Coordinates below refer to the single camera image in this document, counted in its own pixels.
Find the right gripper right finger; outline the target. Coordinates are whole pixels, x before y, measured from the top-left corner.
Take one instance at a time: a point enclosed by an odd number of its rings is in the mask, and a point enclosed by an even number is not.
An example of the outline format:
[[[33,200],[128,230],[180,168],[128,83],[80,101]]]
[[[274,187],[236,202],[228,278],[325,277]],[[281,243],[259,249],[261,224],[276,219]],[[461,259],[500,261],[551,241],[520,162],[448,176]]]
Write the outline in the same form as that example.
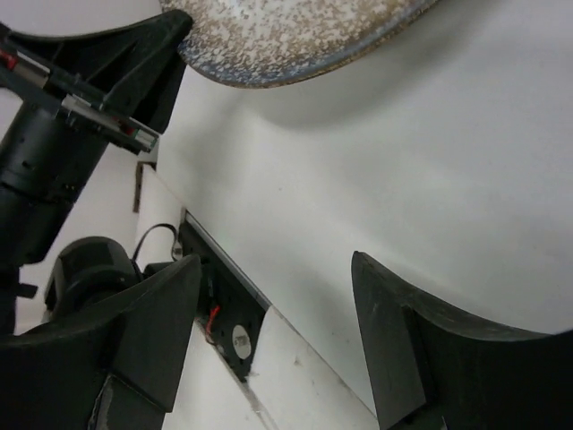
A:
[[[382,429],[569,429],[572,334],[493,322],[363,252],[355,309]]]

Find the speckled brown round plate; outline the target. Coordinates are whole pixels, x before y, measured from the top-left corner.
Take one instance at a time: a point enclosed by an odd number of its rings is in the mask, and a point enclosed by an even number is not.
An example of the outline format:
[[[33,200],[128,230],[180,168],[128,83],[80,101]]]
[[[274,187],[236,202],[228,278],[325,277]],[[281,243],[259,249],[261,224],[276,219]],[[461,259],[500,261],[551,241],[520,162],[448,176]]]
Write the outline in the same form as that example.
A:
[[[436,6],[430,0],[162,1],[192,29],[179,47],[205,78],[244,89],[277,88],[348,65]]]

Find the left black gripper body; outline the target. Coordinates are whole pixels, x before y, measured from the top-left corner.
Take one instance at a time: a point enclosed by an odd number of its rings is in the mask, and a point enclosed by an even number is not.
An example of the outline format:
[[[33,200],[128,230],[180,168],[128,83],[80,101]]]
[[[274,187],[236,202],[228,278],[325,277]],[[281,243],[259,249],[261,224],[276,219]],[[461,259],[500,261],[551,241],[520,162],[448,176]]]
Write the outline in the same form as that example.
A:
[[[67,95],[57,107],[26,100],[6,86],[6,25],[1,27],[1,85],[22,105],[1,143],[4,198],[74,202],[108,144],[149,152],[159,133],[142,124],[128,127]]]

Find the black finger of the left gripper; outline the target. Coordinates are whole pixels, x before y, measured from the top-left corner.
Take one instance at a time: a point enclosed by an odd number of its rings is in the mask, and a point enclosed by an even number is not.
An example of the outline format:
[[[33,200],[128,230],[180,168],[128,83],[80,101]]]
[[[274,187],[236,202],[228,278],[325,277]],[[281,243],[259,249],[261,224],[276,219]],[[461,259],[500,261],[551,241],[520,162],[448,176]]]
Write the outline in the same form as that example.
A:
[[[185,62],[178,47],[192,18],[171,10],[112,30],[76,36],[6,31],[6,86],[26,100],[57,107],[67,95],[128,127],[163,133]]]

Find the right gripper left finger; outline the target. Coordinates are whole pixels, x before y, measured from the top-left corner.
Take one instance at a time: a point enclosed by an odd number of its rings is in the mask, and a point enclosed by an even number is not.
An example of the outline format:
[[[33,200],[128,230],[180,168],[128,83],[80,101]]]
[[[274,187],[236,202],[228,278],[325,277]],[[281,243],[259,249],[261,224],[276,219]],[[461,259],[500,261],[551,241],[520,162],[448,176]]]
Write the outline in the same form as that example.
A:
[[[201,287],[189,255],[78,313],[1,339],[3,429],[159,429]]]

